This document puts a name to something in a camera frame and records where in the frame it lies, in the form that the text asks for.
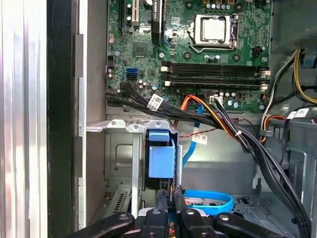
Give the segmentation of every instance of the expansion slot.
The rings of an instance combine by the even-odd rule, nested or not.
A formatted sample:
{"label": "expansion slot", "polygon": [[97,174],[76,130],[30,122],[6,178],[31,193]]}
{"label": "expansion slot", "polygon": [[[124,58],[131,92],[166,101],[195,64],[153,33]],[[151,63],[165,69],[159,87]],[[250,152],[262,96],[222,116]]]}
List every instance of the expansion slot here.
{"label": "expansion slot", "polygon": [[132,25],[139,26],[139,4],[140,0],[132,0]]}
{"label": "expansion slot", "polygon": [[162,75],[166,87],[199,87],[217,89],[248,89],[260,90],[266,88],[269,80],[256,79],[222,79],[222,78],[200,78],[200,77],[180,77],[172,75]]}
{"label": "expansion slot", "polygon": [[125,9],[125,0],[119,1],[119,31],[124,31],[124,9]]}
{"label": "expansion slot", "polygon": [[258,77],[262,70],[254,66],[222,65],[222,64],[197,64],[173,63],[162,61],[161,72],[177,75],[208,75],[208,76],[242,76]]}

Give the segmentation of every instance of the cable bundle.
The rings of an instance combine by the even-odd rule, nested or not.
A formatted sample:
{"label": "cable bundle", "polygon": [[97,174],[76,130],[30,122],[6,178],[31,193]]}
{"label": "cable bundle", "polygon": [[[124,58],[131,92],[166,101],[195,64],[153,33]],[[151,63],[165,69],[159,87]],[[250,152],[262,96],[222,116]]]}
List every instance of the cable bundle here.
{"label": "cable bundle", "polygon": [[218,129],[223,129],[229,136],[241,144],[245,153],[250,153],[252,155],[255,162],[259,165],[270,189],[293,214],[293,222],[298,226],[300,237],[309,238],[311,236],[312,225],[310,219],[281,165],[254,136],[247,130],[233,123],[228,113],[218,101],[214,101],[213,105],[219,112],[219,115],[216,113],[215,109],[205,101],[205,99],[193,95],[188,95],[185,98],[183,105],[187,105],[189,100],[194,100],[204,106],[209,113],[209,116],[186,112],[182,110],[186,107],[179,109],[167,102],[162,102],[157,111],[152,111],[147,107],[149,101],[141,96],[130,82],[122,82],[121,88],[129,95],[132,101],[120,98],[118,95],[111,92],[107,92],[106,98],[108,100],[121,102],[124,105],[131,106],[155,117],[173,119],[176,121],[199,122]]}

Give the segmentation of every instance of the chip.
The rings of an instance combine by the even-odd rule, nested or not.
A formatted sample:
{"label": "chip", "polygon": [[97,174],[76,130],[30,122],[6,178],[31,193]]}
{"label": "chip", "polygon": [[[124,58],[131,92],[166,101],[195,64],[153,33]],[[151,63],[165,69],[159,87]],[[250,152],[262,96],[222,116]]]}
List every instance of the chip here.
{"label": "chip", "polygon": [[147,42],[133,42],[133,57],[144,58],[148,55]]}

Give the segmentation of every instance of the metal frame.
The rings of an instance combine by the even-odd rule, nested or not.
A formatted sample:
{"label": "metal frame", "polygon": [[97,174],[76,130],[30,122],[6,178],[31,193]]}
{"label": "metal frame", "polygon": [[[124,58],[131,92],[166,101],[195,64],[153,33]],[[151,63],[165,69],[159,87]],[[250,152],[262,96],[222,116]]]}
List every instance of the metal frame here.
{"label": "metal frame", "polygon": [[46,14],[45,0],[0,2],[3,238],[48,236]]}

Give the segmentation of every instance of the screw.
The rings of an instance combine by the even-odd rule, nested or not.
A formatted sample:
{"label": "screw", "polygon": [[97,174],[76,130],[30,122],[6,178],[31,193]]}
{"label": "screw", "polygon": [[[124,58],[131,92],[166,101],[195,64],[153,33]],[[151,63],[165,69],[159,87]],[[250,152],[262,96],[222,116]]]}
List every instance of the screw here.
{"label": "screw", "polygon": [[193,215],[193,214],[194,214],[194,211],[193,211],[192,209],[187,209],[187,210],[186,210],[186,213],[187,213],[188,215]]}
{"label": "screw", "polygon": [[119,217],[120,220],[124,221],[124,220],[128,220],[128,216],[122,214],[120,217]]}
{"label": "screw", "polygon": [[219,217],[220,217],[220,219],[222,219],[223,221],[228,221],[228,220],[229,220],[229,217],[226,216],[226,215],[220,215]]}

